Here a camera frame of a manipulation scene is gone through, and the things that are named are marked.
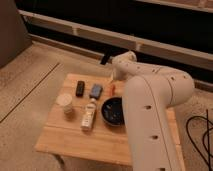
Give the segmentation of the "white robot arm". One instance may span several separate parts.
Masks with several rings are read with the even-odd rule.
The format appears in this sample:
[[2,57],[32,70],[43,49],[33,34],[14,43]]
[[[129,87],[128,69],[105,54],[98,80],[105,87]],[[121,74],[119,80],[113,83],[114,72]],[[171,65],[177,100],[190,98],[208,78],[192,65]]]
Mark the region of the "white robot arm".
[[122,107],[133,171],[182,171],[166,109],[187,101],[193,78],[172,67],[140,63],[128,51],[112,59],[113,77],[124,80]]

